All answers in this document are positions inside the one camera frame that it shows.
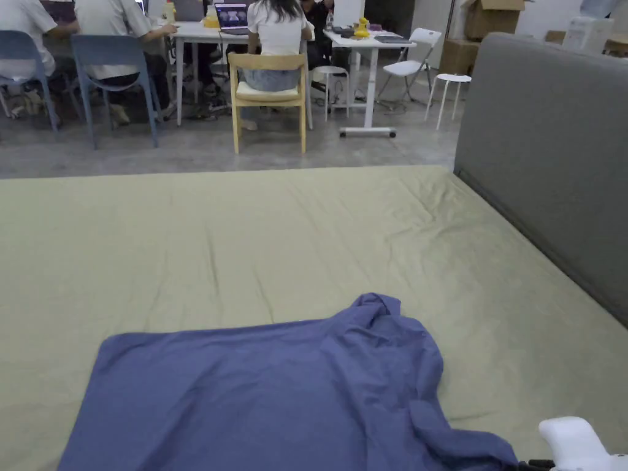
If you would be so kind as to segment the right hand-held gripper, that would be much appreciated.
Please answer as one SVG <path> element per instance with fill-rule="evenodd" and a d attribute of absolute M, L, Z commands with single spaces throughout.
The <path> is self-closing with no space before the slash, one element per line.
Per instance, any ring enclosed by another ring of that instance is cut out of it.
<path fill-rule="evenodd" d="M 592 425 L 575 416 L 546 419 L 538 431 L 549 445 L 553 460 L 519 462 L 519 471 L 627 470 L 627 454 L 610 454 Z"/>

